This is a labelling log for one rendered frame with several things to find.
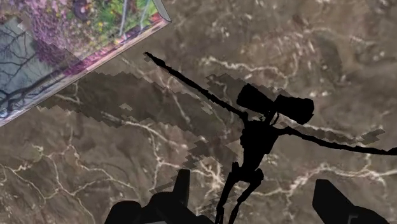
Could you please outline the black long-armed figure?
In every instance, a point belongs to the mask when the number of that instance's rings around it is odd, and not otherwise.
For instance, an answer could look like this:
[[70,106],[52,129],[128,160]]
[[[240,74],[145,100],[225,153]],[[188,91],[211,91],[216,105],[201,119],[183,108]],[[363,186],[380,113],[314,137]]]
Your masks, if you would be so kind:
[[240,136],[240,145],[243,148],[243,163],[241,165],[238,162],[232,164],[232,169],[226,178],[221,197],[216,206],[214,224],[223,224],[224,205],[226,204],[228,196],[234,185],[243,181],[248,183],[249,186],[241,193],[231,212],[228,224],[234,224],[240,205],[264,180],[263,171],[260,169],[262,159],[271,152],[277,139],[283,135],[297,136],[306,141],[336,150],[368,153],[372,155],[397,156],[397,147],[391,148],[390,150],[382,150],[373,147],[348,146],[346,144],[324,141],[318,137],[303,134],[290,126],[286,126],[282,129],[274,126],[280,115],[287,116],[300,125],[306,124],[314,115],[314,102],[312,99],[278,95],[273,101],[257,88],[247,83],[237,96],[237,104],[243,108],[262,114],[259,120],[250,120],[247,112],[241,111],[231,106],[229,103],[222,101],[207,89],[202,88],[199,84],[187,78],[179,71],[168,66],[162,59],[159,59],[149,52],[146,52],[145,56],[179,81],[182,81],[189,87],[200,92],[213,103],[236,114],[244,124]]

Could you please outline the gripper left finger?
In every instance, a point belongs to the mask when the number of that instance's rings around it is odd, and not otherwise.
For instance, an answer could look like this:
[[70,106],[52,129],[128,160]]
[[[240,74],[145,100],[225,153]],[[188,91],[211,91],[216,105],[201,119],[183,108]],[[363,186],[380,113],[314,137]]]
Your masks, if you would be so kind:
[[190,170],[178,171],[173,191],[154,194],[146,206],[133,200],[111,207],[104,224],[214,224],[205,215],[188,209]]

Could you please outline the patterned robot stand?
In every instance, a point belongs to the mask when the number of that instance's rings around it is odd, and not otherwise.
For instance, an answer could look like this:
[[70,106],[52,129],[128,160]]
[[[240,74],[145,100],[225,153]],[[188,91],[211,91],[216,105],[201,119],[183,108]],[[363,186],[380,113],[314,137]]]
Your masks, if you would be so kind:
[[0,127],[170,22],[162,0],[0,0]]

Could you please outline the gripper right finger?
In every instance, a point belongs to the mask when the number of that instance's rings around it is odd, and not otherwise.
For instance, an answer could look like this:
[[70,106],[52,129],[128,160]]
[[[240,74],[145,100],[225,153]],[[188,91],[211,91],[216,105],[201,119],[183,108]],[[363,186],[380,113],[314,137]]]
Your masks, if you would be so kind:
[[390,224],[375,211],[355,206],[327,179],[317,179],[312,207],[324,224]]

